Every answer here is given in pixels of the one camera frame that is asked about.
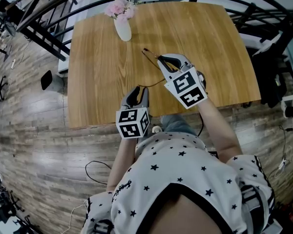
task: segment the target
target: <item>white vase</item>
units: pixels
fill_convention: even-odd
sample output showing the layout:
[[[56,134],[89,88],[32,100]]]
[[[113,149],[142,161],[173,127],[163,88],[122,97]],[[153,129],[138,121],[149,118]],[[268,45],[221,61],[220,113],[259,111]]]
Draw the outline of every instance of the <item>white vase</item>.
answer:
[[[114,19],[114,24],[115,24],[115,28],[116,28],[118,36],[123,41],[129,41],[131,39],[131,28],[130,28],[128,20],[120,21],[120,20]]]

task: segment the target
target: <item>white marker cube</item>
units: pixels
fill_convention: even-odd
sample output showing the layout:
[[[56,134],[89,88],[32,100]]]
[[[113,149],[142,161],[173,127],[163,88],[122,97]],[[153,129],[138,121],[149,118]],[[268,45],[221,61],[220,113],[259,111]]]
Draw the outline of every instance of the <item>white marker cube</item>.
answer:
[[[165,87],[187,109],[207,99],[207,94],[199,80],[195,67],[167,82]]]
[[[145,107],[116,112],[116,126],[122,138],[143,137],[149,124],[148,111]]]

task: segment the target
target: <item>black metal railing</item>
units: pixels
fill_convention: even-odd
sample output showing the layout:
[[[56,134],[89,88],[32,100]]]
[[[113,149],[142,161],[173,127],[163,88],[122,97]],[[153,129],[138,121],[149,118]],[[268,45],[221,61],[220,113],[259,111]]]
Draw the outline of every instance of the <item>black metal railing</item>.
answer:
[[[17,27],[18,32],[23,32],[24,34],[27,32],[27,27],[32,27],[35,31],[37,31],[40,35],[42,35],[42,39],[39,37],[34,37],[34,41],[40,46],[44,47],[50,53],[54,54],[61,60],[65,60],[65,57],[61,54],[61,51],[64,51],[69,55],[69,49],[66,47],[67,44],[71,42],[68,40],[66,42],[61,42],[65,33],[74,29],[74,26],[68,27],[58,32],[59,24],[67,20],[69,17],[78,14],[84,10],[96,7],[98,5],[111,2],[113,0],[100,0],[78,8],[74,11],[71,11],[71,7],[76,0],[71,0],[71,5],[68,12],[63,15],[64,9],[60,13],[60,16],[53,20],[54,12],[58,6],[64,4],[64,8],[66,4],[70,0],[50,0],[44,5],[36,8],[39,0],[33,0],[30,6],[28,7],[25,15],[21,21],[21,23]],[[238,31],[240,33],[249,34],[252,36],[261,37],[262,39],[272,39],[274,38],[279,31],[289,30],[289,25],[293,27],[293,11],[289,11],[280,5],[275,0],[263,0],[273,6],[275,9],[272,10],[264,10],[254,3],[248,3],[243,0],[230,0],[232,2],[236,2],[241,5],[247,6],[247,9],[244,12],[236,11],[232,9],[226,9],[226,11],[230,14],[230,17],[234,24],[236,25]],[[49,20],[49,24],[44,27],[38,27],[33,24],[40,20],[46,13],[53,10],[51,19]],[[54,35],[51,35],[49,29],[56,25],[56,32]]]

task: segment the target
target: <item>wooden table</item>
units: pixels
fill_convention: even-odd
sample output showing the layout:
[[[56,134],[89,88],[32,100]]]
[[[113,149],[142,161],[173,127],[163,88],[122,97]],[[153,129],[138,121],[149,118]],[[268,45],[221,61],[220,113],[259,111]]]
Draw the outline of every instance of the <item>wooden table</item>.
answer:
[[[115,112],[131,88],[163,79],[141,53],[143,48],[157,54],[185,55],[204,73],[208,95],[216,106],[260,99],[251,60],[222,6],[194,2],[141,4],[130,25],[132,39],[123,42],[106,15],[76,23],[68,72],[70,127],[115,122]],[[187,111],[164,84],[149,88],[150,114]]]

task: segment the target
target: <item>person in black shirt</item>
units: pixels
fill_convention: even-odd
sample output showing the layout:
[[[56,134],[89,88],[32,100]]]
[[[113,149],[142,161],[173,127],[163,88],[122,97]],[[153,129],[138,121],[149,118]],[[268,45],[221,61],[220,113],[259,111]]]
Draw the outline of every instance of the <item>person in black shirt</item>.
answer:
[[[10,3],[7,0],[0,0],[0,12],[6,13],[10,18],[9,21],[15,23],[16,25],[19,25],[25,13],[16,6],[19,1],[21,0],[16,0]]]

